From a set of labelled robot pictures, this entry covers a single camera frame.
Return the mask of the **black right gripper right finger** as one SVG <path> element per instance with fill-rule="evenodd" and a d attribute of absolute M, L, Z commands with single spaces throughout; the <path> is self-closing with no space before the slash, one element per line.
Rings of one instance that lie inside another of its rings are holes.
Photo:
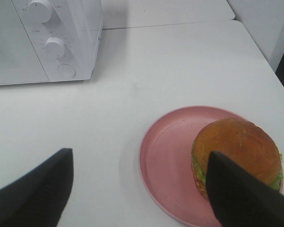
<path fill-rule="evenodd" d="M 224 227 L 284 227 L 284 195 L 219 151 L 209 155 L 206 191 Z"/>

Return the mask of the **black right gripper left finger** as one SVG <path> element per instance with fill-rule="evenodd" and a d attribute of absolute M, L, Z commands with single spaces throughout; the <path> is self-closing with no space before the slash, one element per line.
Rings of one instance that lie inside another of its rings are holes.
<path fill-rule="evenodd" d="M 0 189 L 0 227 L 55 227 L 73 186 L 73 152 L 62 148 Z"/>

